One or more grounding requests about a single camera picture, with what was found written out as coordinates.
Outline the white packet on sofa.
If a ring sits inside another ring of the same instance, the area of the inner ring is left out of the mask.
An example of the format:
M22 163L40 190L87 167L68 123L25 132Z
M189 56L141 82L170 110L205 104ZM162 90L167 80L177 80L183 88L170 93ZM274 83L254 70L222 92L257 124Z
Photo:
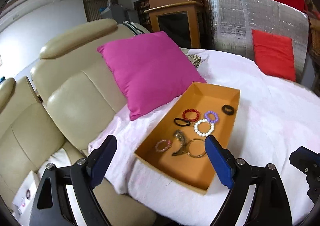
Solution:
M16 219L22 219L27 215L28 208L32 207L38 186L38 175L35 172L30 171L21 186L18 188L18 191L12 201L13 214Z

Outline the wooden cabinet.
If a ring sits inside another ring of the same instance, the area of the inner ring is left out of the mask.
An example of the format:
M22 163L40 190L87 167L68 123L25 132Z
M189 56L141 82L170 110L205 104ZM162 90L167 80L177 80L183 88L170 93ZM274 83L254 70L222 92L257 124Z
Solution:
M183 2L163 5L145 11L150 17L153 32L165 32L179 47L201 47L199 15L203 5Z

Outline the patterned fabric piece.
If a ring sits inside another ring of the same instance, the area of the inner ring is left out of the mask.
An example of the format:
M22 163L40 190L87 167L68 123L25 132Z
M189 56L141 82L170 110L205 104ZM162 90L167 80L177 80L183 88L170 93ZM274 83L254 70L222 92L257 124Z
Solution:
M198 69L200 64L206 61L208 58L208 54L202 49L180 49L196 69Z

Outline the orange cardboard box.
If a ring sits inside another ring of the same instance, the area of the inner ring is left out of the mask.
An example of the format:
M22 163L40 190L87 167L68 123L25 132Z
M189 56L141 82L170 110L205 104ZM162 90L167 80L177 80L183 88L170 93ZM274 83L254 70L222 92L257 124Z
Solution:
M180 148L174 137L181 130L188 140L213 135L227 147L236 115L226 115L224 104L238 109L240 90L213 84L192 83L135 151L149 168L190 190L205 194L215 176L209 158L187 154L173 157Z

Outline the magenta pillow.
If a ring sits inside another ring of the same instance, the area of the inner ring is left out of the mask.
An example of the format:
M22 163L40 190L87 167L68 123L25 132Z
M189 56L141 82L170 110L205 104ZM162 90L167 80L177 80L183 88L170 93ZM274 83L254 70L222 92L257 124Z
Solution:
M127 100L134 121L204 83L194 65L163 31L107 42L97 48Z

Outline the brown hair claw clip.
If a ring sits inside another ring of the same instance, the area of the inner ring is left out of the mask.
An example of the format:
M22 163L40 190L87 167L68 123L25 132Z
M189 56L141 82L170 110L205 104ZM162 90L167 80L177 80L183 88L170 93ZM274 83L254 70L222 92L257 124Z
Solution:
M180 148L176 152L173 152L171 155L173 157L181 156L184 154L190 155L189 146L191 144L191 140L188 140L181 130L176 130L174 132L174 137L179 141Z

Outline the red pillow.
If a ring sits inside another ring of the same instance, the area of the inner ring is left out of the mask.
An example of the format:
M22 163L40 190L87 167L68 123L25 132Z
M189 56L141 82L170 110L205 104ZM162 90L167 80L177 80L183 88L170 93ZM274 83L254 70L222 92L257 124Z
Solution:
M254 61L268 76L296 81L292 39L252 30Z

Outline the silver foil insulation panel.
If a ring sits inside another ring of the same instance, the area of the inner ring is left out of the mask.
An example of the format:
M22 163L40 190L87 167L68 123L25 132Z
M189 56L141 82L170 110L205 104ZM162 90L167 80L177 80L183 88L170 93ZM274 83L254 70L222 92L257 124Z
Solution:
M302 80L308 50L308 16L275 0L204 0L209 45L254 59L252 30L292 39L296 79Z

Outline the beige leather sofa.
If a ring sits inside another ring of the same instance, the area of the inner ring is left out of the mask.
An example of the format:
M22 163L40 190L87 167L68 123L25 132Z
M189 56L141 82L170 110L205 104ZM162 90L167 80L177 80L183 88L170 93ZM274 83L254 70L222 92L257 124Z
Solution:
M46 164L69 166L88 156L88 145L125 106L111 71L97 51L133 37L113 19L76 26L41 49L30 77L1 84L1 198L10 211L27 177L38 182Z

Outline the white textured bed blanket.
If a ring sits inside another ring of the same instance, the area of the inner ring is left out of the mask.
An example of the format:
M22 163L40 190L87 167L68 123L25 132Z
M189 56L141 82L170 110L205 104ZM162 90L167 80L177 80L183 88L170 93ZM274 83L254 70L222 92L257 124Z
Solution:
M189 49L201 58L198 72L210 84L240 90L228 149L255 166L276 166L289 199L292 220L302 221L313 208L307 195L306 176L290 164L301 146L319 152L319 97L308 89L263 74L242 56L215 50ZM185 188L147 167L134 156L143 139L172 107L165 104L135 121L123 107L109 125L88 144L97 149L112 134L117 152L105 175L119 194L127 193L160 215L182 225L209 225L225 200L228 189L215 178L205 195Z

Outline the thin metal bangle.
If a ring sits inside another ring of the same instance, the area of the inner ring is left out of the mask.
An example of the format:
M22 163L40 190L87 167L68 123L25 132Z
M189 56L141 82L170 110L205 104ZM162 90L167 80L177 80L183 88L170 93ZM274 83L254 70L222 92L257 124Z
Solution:
M206 155L204 140L195 138L187 142L187 155L192 158L202 158Z

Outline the black scrunchie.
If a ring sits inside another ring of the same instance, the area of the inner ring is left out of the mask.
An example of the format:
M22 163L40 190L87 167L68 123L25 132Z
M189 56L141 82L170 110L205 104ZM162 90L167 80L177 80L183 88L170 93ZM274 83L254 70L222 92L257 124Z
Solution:
M224 104L222 106L222 111L226 114L226 115L234 115L235 114L235 109L234 107L232 107L231 105L227 105Z

